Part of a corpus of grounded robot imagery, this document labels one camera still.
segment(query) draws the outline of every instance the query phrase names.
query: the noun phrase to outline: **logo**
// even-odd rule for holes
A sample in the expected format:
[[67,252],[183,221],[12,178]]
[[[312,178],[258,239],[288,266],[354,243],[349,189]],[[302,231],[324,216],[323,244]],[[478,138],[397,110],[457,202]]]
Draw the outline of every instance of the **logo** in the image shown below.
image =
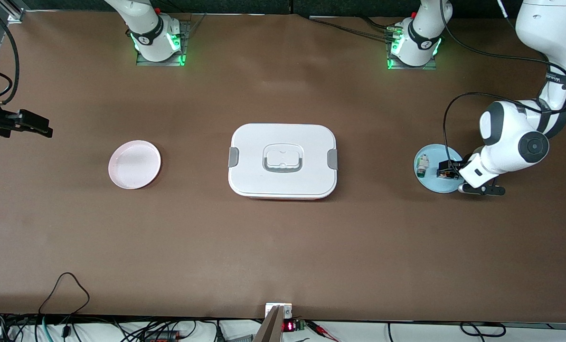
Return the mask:
[[148,45],[148,44],[150,44],[150,39],[148,39],[147,37],[144,37],[144,36],[140,36],[137,40],[138,40],[142,45]]
[[559,77],[553,76],[552,74],[547,74],[546,75],[548,79],[552,80],[553,82],[561,82],[561,79]]

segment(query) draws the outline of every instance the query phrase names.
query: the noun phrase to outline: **black cable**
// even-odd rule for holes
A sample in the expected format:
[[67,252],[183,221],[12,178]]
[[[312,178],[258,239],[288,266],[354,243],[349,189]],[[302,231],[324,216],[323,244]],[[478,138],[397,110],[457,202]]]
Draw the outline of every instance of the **black cable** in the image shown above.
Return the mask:
[[38,308],[38,314],[42,314],[42,307],[44,307],[45,304],[49,301],[49,299],[51,299],[51,296],[53,296],[53,293],[57,289],[57,285],[59,285],[59,281],[61,281],[64,275],[70,275],[71,277],[73,277],[74,281],[76,282],[76,285],[78,285],[78,287],[85,293],[85,295],[87,295],[87,301],[85,301],[85,303],[81,305],[78,309],[74,310],[71,314],[69,314],[69,316],[76,314],[77,312],[82,310],[85,306],[87,306],[87,304],[89,304],[89,301],[91,300],[91,296],[89,295],[89,292],[81,285],[81,283],[78,281],[78,278],[72,272],[64,272],[61,275],[59,275],[57,281],[55,281],[55,286],[53,286],[53,290],[51,290],[51,293],[47,296],[45,301],[43,301],[40,307]]
[[15,39],[13,38],[13,35],[11,34],[11,31],[9,31],[9,28],[7,27],[7,24],[5,24],[4,21],[2,21],[2,19],[0,19],[0,26],[1,28],[5,31],[5,33],[7,34],[7,37],[9,37],[9,41],[11,41],[11,48],[13,50],[13,58],[15,61],[15,76],[13,77],[14,82],[12,85],[12,90],[11,93],[9,94],[9,96],[7,97],[7,99],[2,101],[2,104],[8,104],[9,102],[11,102],[11,100],[13,99],[13,97],[15,96],[15,94],[17,93],[17,89],[19,86],[19,52],[17,49],[17,44],[15,43]]
[[513,30],[515,30],[515,25],[513,25],[513,22],[511,22],[511,20],[509,20],[508,17],[505,17],[505,19],[507,20],[507,24],[509,24],[509,26],[511,26],[511,28],[513,28]]
[[457,37],[454,36],[452,31],[450,31],[450,28],[448,28],[448,22],[445,21],[445,15],[443,14],[443,0],[439,0],[439,9],[441,10],[441,19],[443,21],[443,25],[445,26],[445,30],[448,31],[448,34],[450,35],[450,37],[452,37],[452,39],[454,39],[454,41],[456,41],[456,43],[458,43],[458,45],[462,46],[463,48],[466,48],[467,50],[470,50],[472,52],[476,52],[477,54],[481,54],[481,55],[484,55],[484,56],[498,57],[498,58],[504,58],[504,59],[508,59],[508,60],[522,60],[522,61],[533,61],[533,62],[537,62],[537,63],[543,63],[543,64],[546,64],[550,67],[556,67],[561,72],[563,72],[566,76],[566,70],[563,67],[561,67],[561,66],[559,66],[555,63],[551,63],[550,61],[547,61],[547,60],[538,60],[538,59],[530,58],[530,57],[519,57],[519,56],[507,56],[507,55],[491,54],[490,52],[477,50],[476,48],[473,48],[473,47],[466,45],[465,43],[459,41],[457,39]]
[[[471,333],[471,332],[466,331],[465,325],[470,325],[473,329],[475,329],[475,333]],[[507,333],[507,327],[505,327],[504,325],[498,323],[496,326],[502,327],[502,333],[482,333],[477,328],[477,326],[475,324],[471,323],[471,322],[461,322],[461,331],[463,333],[465,333],[466,335],[473,336],[473,337],[479,337],[482,342],[485,342],[484,337],[498,338],[498,337],[503,337]]]
[[213,322],[209,322],[209,321],[201,321],[201,322],[203,322],[203,323],[209,323],[209,324],[213,324],[213,325],[214,325],[214,326],[216,327],[216,335],[215,335],[215,336],[213,336],[213,342],[216,342],[216,339],[217,339],[217,329],[218,329],[218,326],[217,326],[217,324],[216,324],[216,323],[213,323]]
[[5,321],[5,318],[1,314],[0,314],[0,334],[1,334],[1,339],[3,339],[4,342],[10,341],[7,321]]
[[3,91],[0,92],[0,96],[3,96],[4,94],[8,93],[9,90],[11,90],[11,87],[13,85],[13,80],[11,80],[11,77],[3,74],[2,72],[0,72],[0,77],[7,80],[7,82],[8,82],[7,87]]
[[[446,121],[448,119],[448,111],[450,111],[450,108],[452,107],[454,102],[456,102],[456,100],[460,99],[461,97],[469,96],[469,95],[480,95],[480,96],[493,97],[494,99],[511,102],[515,106],[520,106],[522,108],[526,108],[527,110],[531,110],[531,111],[535,111],[539,114],[543,114],[543,111],[540,110],[540,109],[532,108],[531,106],[528,106],[526,104],[522,104],[519,101],[509,100],[506,97],[502,97],[502,96],[499,96],[499,95],[494,95],[494,94],[489,94],[489,93],[481,93],[481,92],[478,92],[478,91],[469,91],[467,93],[463,93],[461,95],[456,96],[454,99],[452,99],[452,101],[450,101],[450,103],[448,104],[448,107],[445,109],[445,112],[443,113],[443,144],[445,145],[445,153],[448,156],[448,165],[452,169],[454,169],[454,171],[456,173],[458,173],[458,169],[456,169],[456,166],[454,164],[452,164],[452,159],[450,158],[450,151],[448,151],[448,134],[446,133]],[[551,114],[562,113],[562,112],[565,112],[565,111],[566,111],[566,107],[562,108],[561,110],[551,111]]]
[[12,341],[16,341],[18,339],[19,335],[21,335],[21,341],[23,340],[23,329],[25,327],[27,327],[28,324],[29,324],[29,318],[27,318],[25,323],[23,323],[23,325],[21,325],[21,326],[19,326],[19,323],[17,321],[15,321],[15,325],[19,329],[19,331],[18,331],[18,333],[16,333],[15,337],[12,338]]
[[331,22],[326,22],[326,21],[322,21],[322,20],[319,20],[319,19],[309,19],[309,20],[314,21],[314,22],[318,22],[320,24],[324,24],[324,25],[327,25],[327,26],[332,26],[333,28],[337,28],[337,29],[342,30],[344,32],[352,33],[353,35],[366,37],[368,39],[372,39],[372,40],[376,40],[376,41],[382,41],[382,42],[387,41],[386,37],[384,37],[384,36],[374,35],[372,33],[367,33],[367,32],[355,30],[355,29],[352,29],[352,28],[346,28],[344,26],[332,24]]
[[192,333],[194,333],[194,331],[197,329],[197,321],[193,321],[193,322],[194,322],[194,327],[192,328],[192,330],[186,336],[181,336],[178,340],[183,340],[185,338],[188,338],[190,335],[192,335]]
[[378,24],[377,22],[375,22],[375,21],[373,21],[372,19],[370,19],[370,18],[369,18],[368,16],[366,16],[366,15],[359,14],[359,15],[357,15],[357,17],[363,19],[365,22],[367,22],[367,23],[370,24],[371,26],[374,26],[374,27],[377,28],[377,29],[380,28],[380,29],[386,30],[388,27],[391,26],[391,25],[380,25],[380,24]]
[[391,323],[387,323],[387,331],[389,333],[389,342],[393,342],[393,335],[391,335]]
[[76,331],[76,325],[74,325],[74,322],[71,322],[70,325],[72,325],[72,331],[74,331],[74,335],[76,335],[78,342],[83,342],[83,340],[81,340],[81,336],[79,336],[78,332]]
[[121,340],[121,342],[133,342],[133,340],[140,340],[140,341],[144,341],[146,339],[146,332],[150,331],[150,329],[153,329],[155,327],[158,327],[161,324],[160,321],[153,321],[150,322],[148,325],[146,325],[145,327],[142,327],[140,329],[137,329],[136,331],[133,331],[131,333],[128,333],[128,335],[123,338]]

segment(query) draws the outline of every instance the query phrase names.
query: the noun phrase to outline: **gray latch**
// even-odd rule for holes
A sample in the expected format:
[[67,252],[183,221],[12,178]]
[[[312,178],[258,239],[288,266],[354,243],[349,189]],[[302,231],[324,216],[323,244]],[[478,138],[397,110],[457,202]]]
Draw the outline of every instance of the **gray latch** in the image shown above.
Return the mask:
[[338,150],[331,149],[327,151],[327,166],[330,169],[337,170],[338,169]]
[[228,151],[228,167],[235,167],[239,164],[239,149],[231,147]]

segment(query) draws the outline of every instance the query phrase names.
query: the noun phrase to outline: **light blue plate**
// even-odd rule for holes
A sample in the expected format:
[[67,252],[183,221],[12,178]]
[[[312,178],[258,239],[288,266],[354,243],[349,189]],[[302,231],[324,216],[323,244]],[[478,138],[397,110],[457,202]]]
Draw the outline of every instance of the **light blue plate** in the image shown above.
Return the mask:
[[[458,152],[454,151],[450,147],[448,147],[448,149],[452,160],[462,160]],[[422,154],[426,154],[429,158],[429,167],[426,168],[424,178],[420,178],[416,175],[418,158],[420,158]],[[444,160],[448,160],[448,155],[445,153],[445,146],[441,145],[441,143],[433,143],[431,145],[424,146],[420,151],[418,151],[416,157],[414,157],[414,175],[418,178],[418,181],[420,181],[420,183],[430,191],[439,193],[454,192],[458,190],[458,186],[463,184],[465,181],[462,177],[457,180],[438,178],[437,168],[439,167],[439,162],[443,162]]]

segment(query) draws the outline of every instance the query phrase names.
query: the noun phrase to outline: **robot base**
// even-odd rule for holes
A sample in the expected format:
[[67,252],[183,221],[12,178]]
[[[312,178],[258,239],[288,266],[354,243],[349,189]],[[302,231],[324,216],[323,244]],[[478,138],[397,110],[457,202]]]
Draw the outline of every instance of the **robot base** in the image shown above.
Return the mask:
[[164,61],[148,61],[139,52],[137,53],[137,60],[135,65],[145,67],[183,67],[186,64],[186,50],[188,49],[188,39],[190,35],[190,22],[179,22],[179,44],[181,48],[174,52],[169,58]]
[[437,69],[435,65],[435,56],[431,57],[425,65],[422,66],[410,66],[403,63],[399,57],[391,54],[392,43],[387,43],[387,68],[388,69],[418,69],[418,70],[435,70]]

